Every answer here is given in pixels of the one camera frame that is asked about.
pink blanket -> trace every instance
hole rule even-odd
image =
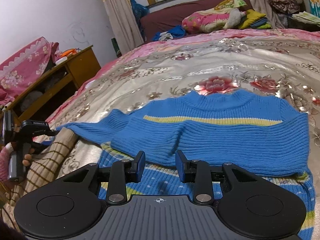
[[[0,64],[0,105],[13,102],[44,72],[59,43],[41,37],[16,52]]]
[[[110,63],[107,63],[103,66],[100,71],[96,74],[95,77],[86,81],[79,90],[70,97],[66,102],[64,102],[52,115],[47,118],[47,122],[53,122],[55,118],[61,114],[61,112],[69,106],[81,93],[86,89],[86,86],[89,82],[94,81],[95,79],[101,77],[107,71],[109,71],[116,64],[124,64],[129,62],[137,57],[145,57],[156,51],[166,51],[172,47],[182,46],[186,44],[195,44],[206,41],[212,41],[216,39],[223,38],[245,38],[245,37],[286,37],[286,38],[295,38],[301,39],[304,41],[320,41],[320,32],[307,32],[297,29],[277,29],[277,30],[254,30],[254,29],[245,29],[245,30],[222,30],[215,31],[209,34],[200,34],[197,36],[182,38],[179,40],[169,40],[169,41],[154,41],[138,48],[133,49],[127,54],[123,55],[119,59],[116,59]]]

brown sofa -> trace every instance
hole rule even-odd
[[[171,7],[149,13],[145,17],[141,18],[141,24],[147,38],[146,43],[152,42],[152,38],[157,32],[166,32],[177,25],[181,25],[182,20],[192,13],[201,10],[208,10],[215,7],[222,1],[224,0],[198,0],[173,5]],[[241,8],[241,10],[252,9],[250,1],[244,1],[248,6]]]

metal screw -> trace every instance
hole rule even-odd
[[[124,196],[120,194],[113,194],[109,196],[109,200],[112,202],[119,202],[124,199]]]
[[[196,199],[200,202],[208,202],[211,200],[211,197],[208,194],[200,194],[196,196]]]

hand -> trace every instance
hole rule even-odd
[[[16,151],[17,150],[17,143],[12,142],[11,145],[12,145],[13,149]],[[31,165],[31,163],[30,163],[30,161],[32,159],[31,154],[33,154],[34,152],[35,152],[35,149],[31,148],[29,150],[29,153],[24,155],[24,160],[22,161],[23,166],[28,167]]]

blue knitted sweater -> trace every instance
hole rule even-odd
[[[124,114],[111,113],[98,123],[69,123],[81,137],[131,156],[140,150],[147,161],[175,166],[174,153],[210,165],[233,162],[264,176],[302,174],[308,170],[308,115],[284,99],[243,89],[233,94],[151,101]]]

